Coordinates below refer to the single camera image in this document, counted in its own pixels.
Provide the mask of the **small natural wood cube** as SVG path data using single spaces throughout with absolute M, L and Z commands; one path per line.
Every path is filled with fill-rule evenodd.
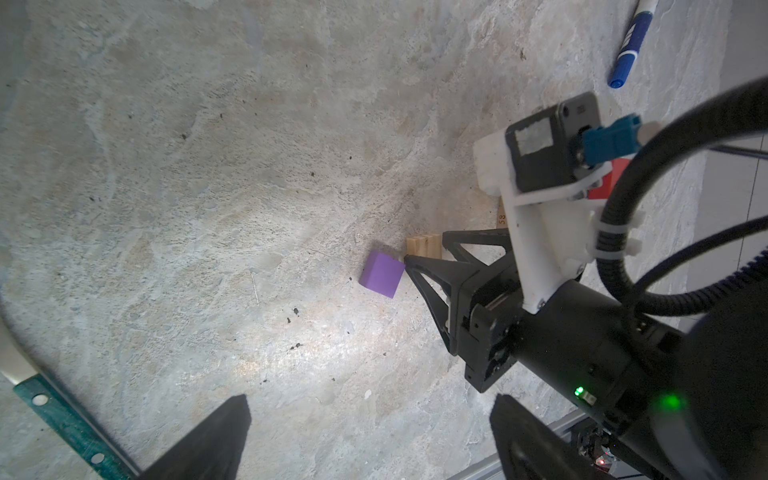
M 431 259 L 443 257 L 442 235 L 428 234 L 406 239 L 406 254 Z

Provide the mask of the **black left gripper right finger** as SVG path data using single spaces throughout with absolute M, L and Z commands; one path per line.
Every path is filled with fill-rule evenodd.
M 497 395 L 490 425 L 506 479 L 611 479 L 509 395 Z

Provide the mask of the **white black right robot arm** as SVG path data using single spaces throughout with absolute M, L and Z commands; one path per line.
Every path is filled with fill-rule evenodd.
M 766 256 L 696 292 L 648 292 L 678 265 L 751 232 L 745 223 L 712 235 L 635 282 L 621 278 L 617 235 L 604 234 L 609 256 L 599 272 L 618 298 L 570 280 L 535 314 L 523 310 L 522 271 L 505 232 L 450 232 L 456 260 L 410 256 L 405 265 L 477 390 L 522 364 L 653 478 L 763 479 Z

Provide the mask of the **purple wood cube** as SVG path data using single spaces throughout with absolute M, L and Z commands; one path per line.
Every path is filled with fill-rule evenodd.
M 402 261 L 384 252 L 373 250 L 365 262 L 359 284 L 392 299 L 395 297 L 404 271 L 405 264 Z

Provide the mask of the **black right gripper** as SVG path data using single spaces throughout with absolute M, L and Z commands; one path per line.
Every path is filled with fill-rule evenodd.
M 456 261 L 406 255 L 404 262 L 448 353 L 465 361 L 476 390 L 487 391 L 520 363 L 597 420 L 635 420 L 645 412 L 654 385 L 631 349 L 617 301 L 569 280 L 531 314 L 522 307 L 514 262 L 503 258 L 474 274 L 482 261 L 465 245 L 512 250 L 505 228 L 446 231 L 442 246 Z

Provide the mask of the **red wood cube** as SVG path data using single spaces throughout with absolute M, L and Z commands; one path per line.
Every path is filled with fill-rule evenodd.
M 601 179 L 601 185 L 588 192 L 589 200 L 607 200 L 619 178 L 629 165 L 630 158 L 618 158 L 611 161 L 612 170 Z

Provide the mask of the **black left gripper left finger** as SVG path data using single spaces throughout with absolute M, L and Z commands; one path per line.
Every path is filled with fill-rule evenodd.
M 232 396 L 139 479 L 235 479 L 250 425 L 247 396 Z

